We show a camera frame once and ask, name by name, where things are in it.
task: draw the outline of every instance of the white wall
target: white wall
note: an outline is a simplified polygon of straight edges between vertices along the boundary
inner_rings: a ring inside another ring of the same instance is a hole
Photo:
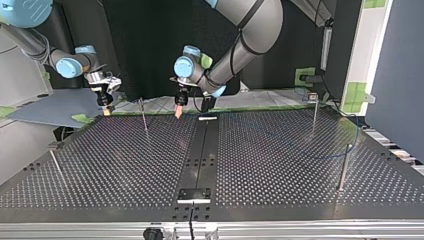
[[[0,31],[0,52],[14,46]],[[44,71],[20,49],[1,54],[0,107],[15,106],[50,93],[50,83],[43,80],[40,68]],[[0,119],[0,184],[47,152],[47,146],[55,141],[53,129],[52,126]]]
[[[54,128],[21,122],[0,127],[0,185],[47,152]]]
[[[367,83],[366,92],[371,93],[392,3],[393,0],[386,0],[385,7],[362,9],[347,74],[342,106],[345,103],[347,86],[350,82]],[[363,104],[361,112],[357,115],[365,116],[367,108],[368,103]]]
[[[0,31],[0,52],[14,46]],[[43,80],[40,68],[43,69],[19,48],[0,55],[0,106],[13,106],[51,92],[50,83]]]

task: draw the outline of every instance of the orange object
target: orange object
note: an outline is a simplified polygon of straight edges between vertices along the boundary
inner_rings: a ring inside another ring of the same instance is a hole
[[[183,106],[177,106],[175,108],[175,117],[180,119],[182,115],[183,115]]]

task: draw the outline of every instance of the metal bracket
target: metal bracket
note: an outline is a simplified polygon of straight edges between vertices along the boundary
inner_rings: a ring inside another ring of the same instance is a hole
[[[368,94],[368,93],[365,95],[365,101],[367,103],[369,103],[369,104],[375,104],[375,100],[376,100],[376,98],[373,95]]]
[[[206,232],[205,239],[206,240],[218,240],[219,239],[218,229],[215,229],[215,231]]]
[[[181,189],[177,202],[178,204],[210,204],[211,189]]]
[[[49,146],[47,146],[47,149],[51,151],[57,151],[62,149],[63,146],[65,146],[64,142],[52,142],[49,144]]]

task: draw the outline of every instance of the cable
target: cable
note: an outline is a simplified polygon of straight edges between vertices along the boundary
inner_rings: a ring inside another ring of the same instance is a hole
[[[199,111],[200,113],[202,113],[202,110],[200,110],[198,107],[197,107],[197,102],[196,102],[196,93],[197,93],[197,91],[198,90],[200,90],[200,88],[196,88],[196,90],[194,91],[194,94],[193,94],[193,103],[194,103],[194,107],[196,108],[196,110],[197,111]]]
[[[316,160],[328,160],[328,159],[332,159],[332,158],[343,157],[343,156],[346,156],[347,154],[351,153],[356,148],[356,145],[357,145],[358,139],[359,139],[359,134],[360,134],[359,118],[358,118],[358,116],[356,116],[354,114],[348,115],[348,114],[346,114],[346,113],[344,113],[342,111],[340,111],[339,113],[344,114],[346,116],[355,116],[356,117],[356,136],[355,136],[355,139],[354,139],[354,141],[352,143],[352,148],[349,149],[347,152],[343,152],[343,153],[340,153],[340,154],[329,155],[329,156],[318,156],[318,157],[314,157],[313,159],[316,159]],[[308,153],[307,150],[304,150],[304,147],[299,148],[295,143],[292,143],[291,141],[287,141],[287,138],[284,137],[284,136],[280,136],[278,134],[274,134],[272,132],[269,132],[266,128],[260,127],[260,126],[256,126],[254,123],[246,123],[245,121],[240,121],[239,119],[237,119],[237,118],[235,118],[234,116],[231,116],[231,115],[230,115],[230,117],[232,119],[234,119],[235,121],[238,121],[238,122],[241,122],[241,123],[246,124],[246,126],[248,128],[251,128],[251,129],[254,129],[254,130],[258,130],[258,131],[262,131],[265,134],[267,134],[267,135],[269,135],[269,136],[271,136],[271,137],[273,137],[273,138],[275,138],[277,140],[281,140],[282,142],[285,142],[286,144],[289,144],[291,147],[297,149],[298,152],[300,152],[302,155],[305,155],[305,156],[308,156],[308,157],[311,156],[311,154]]]
[[[233,46],[231,47],[231,55],[230,55],[230,68],[231,68],[231,74],[233,74],[233,77],[235,77],[237,74],[234,71],[234,54],[236,52],[236,46],[238,41],[240,40],[242,30],[240,29],[239,34],[237,35],[236,41],[234,42]]]
[[[191,207],[191,212],[190,212],[190,220],[188,222],[188,225],[190,227],[190,236],[191,236],[191,240],[195,240],[196,237],[194,236],[194,228],[193,228],[193,206]]]
[[[54,65],[51,64],[51,59],[50,59],[51,47],[50,47],[49,39],[47,39],[46,36],[44,36],[43,34],[38,32],[37,30],[34,29],[34,31],[40,36],[41,39],[43,39],[45,50],[44,50],[44,52],[42,53],[41,56],[32,56],[32,55],[29,55],[26,52],[24,52],[24,54],[27,57],[29,57],[31,60],[37,61],[42,65],[46,64],[46,62],[49,61],[49,65],[51,65],[54,68]]]
[[[17,48],[18,48],[18,46],[14,46],[12,48],[9,48],[7,50],[4,50],[3,52],[0,52],[0,55],[5,54],[5,53],[8,53],[8,52],[11,52],[11,51],[13,51],[13,50],[15,50]]]

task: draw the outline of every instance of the black wall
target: black wall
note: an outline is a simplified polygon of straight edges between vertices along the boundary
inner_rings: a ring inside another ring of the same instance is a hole
[[[243,71],[243,82],[251,89],[294,87],[296,69],[320,67],[323,29],[315,28],[296,5],[282,0],[284,22],[274,47]]]
[[[124,90],[130,100],[174,95],[173,66],[184,45],[195,45],[217,62],[237,29],[199,0],[104,0]],[[227,94],[239,91],[232,81]]]

